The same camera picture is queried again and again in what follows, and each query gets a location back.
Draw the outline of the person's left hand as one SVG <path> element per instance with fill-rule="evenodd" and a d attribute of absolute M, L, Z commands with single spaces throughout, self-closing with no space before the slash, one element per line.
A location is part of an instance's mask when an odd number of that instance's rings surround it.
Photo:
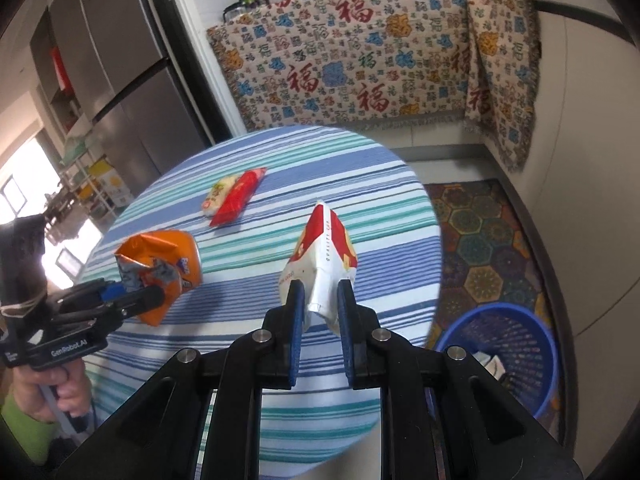
<path fill-rule="evenodd" d="M 90 412 L 91 382 L 83 360 L 43 372 L 36 372 L 27 365 L 12 370 L 10 393 L 20 411 L 38 422 L 55 422 L 56 416 L 43 397 L 41 386 L 55 388 L 56 405 L 62 412 L 72 417 L 82 417 Z"/>

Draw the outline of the green sleeve forearm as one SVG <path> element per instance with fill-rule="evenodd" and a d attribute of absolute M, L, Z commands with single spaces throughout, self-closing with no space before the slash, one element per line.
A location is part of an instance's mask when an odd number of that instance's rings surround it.
<path fill-rule="evenodd" d="M 6 396 L 1 415 L 30 461 L 36 466 L 44 465 L 49 456 L 51 442 L 58 433 L 58 423 L 40 422 L 23 413 L 12 393 Z"/>

